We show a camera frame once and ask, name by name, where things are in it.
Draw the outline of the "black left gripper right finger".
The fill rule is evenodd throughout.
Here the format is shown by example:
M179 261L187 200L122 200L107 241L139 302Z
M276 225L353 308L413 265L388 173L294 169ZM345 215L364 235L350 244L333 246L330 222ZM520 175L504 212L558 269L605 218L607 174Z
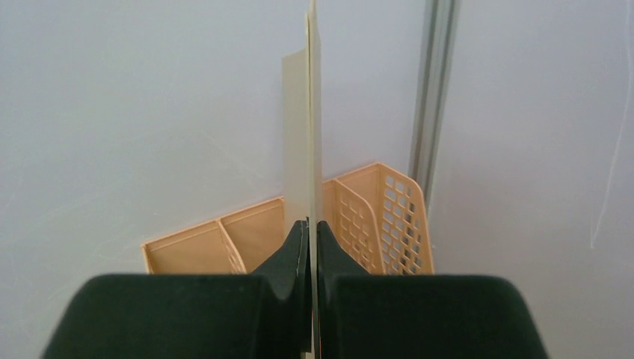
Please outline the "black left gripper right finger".
M517 288L481 275L370 274L317 226L323 358L546 358Z

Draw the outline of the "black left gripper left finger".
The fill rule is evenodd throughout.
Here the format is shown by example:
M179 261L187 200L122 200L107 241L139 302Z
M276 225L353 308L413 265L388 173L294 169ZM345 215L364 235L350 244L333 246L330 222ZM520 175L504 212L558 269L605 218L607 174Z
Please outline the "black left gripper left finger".
M299 358L310 348L309 228L250 274L104 274L68 304L45 358Z

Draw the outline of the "beige file folder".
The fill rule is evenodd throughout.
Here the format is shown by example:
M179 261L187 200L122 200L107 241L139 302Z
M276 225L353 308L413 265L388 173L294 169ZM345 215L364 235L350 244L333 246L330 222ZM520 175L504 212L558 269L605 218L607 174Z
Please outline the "beige file folder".
M316 1L304 15L305 46L282 58L283 196L286 227L307 221L312 349L321 357L318 317L318 238L322 220L321 40Z

